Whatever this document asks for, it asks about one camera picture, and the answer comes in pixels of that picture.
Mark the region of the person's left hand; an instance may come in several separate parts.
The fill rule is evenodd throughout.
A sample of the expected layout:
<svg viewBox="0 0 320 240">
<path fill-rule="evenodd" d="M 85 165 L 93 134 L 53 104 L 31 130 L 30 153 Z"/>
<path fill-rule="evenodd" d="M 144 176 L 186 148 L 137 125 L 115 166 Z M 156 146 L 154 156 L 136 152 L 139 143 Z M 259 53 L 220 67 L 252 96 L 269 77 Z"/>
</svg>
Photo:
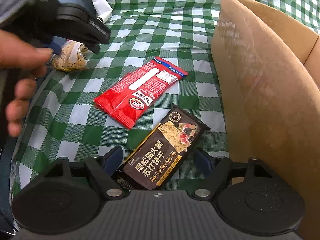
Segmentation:
<svg viewBox="0 0 320 240">
<path fill-rule="evenodd" d="M 26 73 L 14 82 L 13 96 L 4 108 L 8 134 L 16 138 L 22 133 L 29 100 L 34 96 L 36 81 L 47 72 L 46 63 L 52 58 L 50 48 L 35 48 L 16 35 L 1 30 L 1 69 L 21 69 Z"/>
</svg>

